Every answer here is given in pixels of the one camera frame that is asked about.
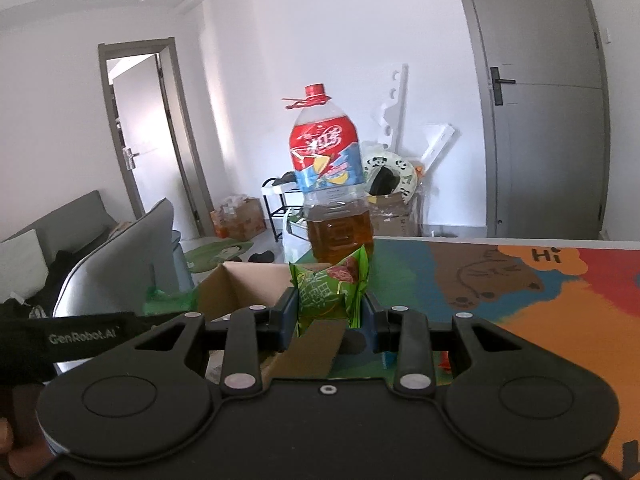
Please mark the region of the person left hand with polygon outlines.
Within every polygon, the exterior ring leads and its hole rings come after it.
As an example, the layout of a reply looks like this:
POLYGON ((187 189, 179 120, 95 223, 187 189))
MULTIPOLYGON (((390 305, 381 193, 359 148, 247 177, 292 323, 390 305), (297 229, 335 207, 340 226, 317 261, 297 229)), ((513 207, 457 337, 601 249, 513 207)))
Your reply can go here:
POLYGON ((55 455, 40 429, 36 405, 44 385, 19 385, 1 391, 1 478, 28 479, 55 455))

